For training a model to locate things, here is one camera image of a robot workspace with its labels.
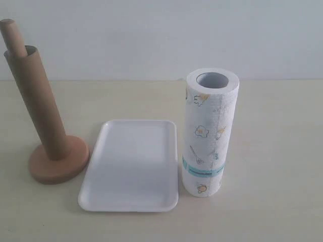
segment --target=printed paper towel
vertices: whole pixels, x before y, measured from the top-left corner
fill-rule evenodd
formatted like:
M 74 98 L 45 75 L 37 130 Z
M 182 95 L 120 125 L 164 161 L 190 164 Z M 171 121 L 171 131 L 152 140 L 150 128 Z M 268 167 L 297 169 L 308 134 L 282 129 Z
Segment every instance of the printed paper towel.
M 197 197 L 221 186 L 239 79 L 218 68 L 198 69 L 187 76 L 182 180 Z

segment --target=white plastic tray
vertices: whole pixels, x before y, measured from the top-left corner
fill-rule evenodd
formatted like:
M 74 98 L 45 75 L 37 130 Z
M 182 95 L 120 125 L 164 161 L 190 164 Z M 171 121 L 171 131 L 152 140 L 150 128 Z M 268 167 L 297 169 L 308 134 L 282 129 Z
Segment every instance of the white plastic tray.
M 79 205 L 87 211 L 164 212 L 178 201 L 176 126 L 167 120 L 105 123 Z

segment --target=blue stripe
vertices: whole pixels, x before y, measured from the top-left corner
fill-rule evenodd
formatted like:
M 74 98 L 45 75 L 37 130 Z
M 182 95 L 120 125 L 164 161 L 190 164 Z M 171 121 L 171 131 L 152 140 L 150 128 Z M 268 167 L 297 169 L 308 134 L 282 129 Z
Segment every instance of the blue stripe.
M 217 174 L 220 173 L 224 169 L 225 164 L 223 164 L 220 168 L 215 170 L 199 170 L 194 168 L 193 166 L 187 165 L 186 160 L 183 158 L 183 167 L 188 170 L 190 174 L 196 177 L 215 177 Z

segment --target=light wooden table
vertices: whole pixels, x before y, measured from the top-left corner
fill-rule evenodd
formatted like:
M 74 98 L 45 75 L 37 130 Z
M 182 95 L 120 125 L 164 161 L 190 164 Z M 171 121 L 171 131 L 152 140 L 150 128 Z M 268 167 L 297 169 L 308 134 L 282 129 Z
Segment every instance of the light wooden table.
M 93 146 L 110 119 L 170 119 L 181 160 L 185 82 L 51 85 L 68 134 Z M 179 181 L 170 212 L 90 213 L 77 204 L 85 172 L 54 186 L 30 177 L 27 160 L 39 139 L 15 82 L 0 82 L 0 241 L 116 241 L 113 233 L 138 233 L 131 241 L 156 241 L 144 240 L 147 233 L 176 233 L 177 241 L 322 241 L 322 90 L 321 80 L 242 81 L 218 193 L 195 198 Z

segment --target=wooden paper towel holder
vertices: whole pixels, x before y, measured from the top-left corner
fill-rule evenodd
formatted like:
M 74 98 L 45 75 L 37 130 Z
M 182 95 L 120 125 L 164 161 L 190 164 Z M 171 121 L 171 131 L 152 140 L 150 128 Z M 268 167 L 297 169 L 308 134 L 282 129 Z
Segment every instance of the wooden paper towel holder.
M 88 146 L 66 135 L 37 48 L 24 45 L 15 21 L 1 20 L 0 29 L 5 57 L 42 142 L 29 158 L 30 174 L 43 184 L 65 182 L 86 166 Z

